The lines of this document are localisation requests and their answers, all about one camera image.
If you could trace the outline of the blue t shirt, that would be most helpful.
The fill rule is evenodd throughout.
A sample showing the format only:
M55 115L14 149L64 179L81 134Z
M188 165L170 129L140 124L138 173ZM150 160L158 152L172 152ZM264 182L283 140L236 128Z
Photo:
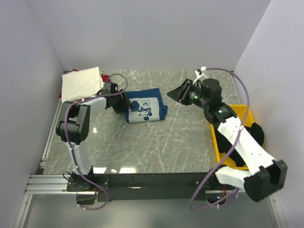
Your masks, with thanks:
M164 120L168 107L164 105L159 88L126 92L131 106L125 109L129 124Z

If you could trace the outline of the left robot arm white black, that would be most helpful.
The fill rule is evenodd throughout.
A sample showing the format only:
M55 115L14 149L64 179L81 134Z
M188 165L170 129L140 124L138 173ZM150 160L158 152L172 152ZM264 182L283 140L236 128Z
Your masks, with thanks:
M62 104L56 134L67 146L73 164L68 180L69 188L89 191L97 184L85 144L90 131L91 114L108 108L120 114L130 105L125 91L118 89L118 85L112 82L105 82L104 87L90 98L76 102L65 101Z

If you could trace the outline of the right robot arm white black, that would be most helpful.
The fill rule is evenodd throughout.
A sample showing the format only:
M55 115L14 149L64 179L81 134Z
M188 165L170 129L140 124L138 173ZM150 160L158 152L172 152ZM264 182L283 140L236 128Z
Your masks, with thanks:
M242 171L219 162L202 180L191 199L195 200L209 181L209 186L215 190L230 185L243 189L253 201L259 202L284 187L287 164L283 160L277 161L256 142L233 109L222 102L221 91L219 81L209 78L203 80L200 87L186 79L167 93L176 102L203 109L206 120L231 143L230 150L236 150L248 167L247 171Z

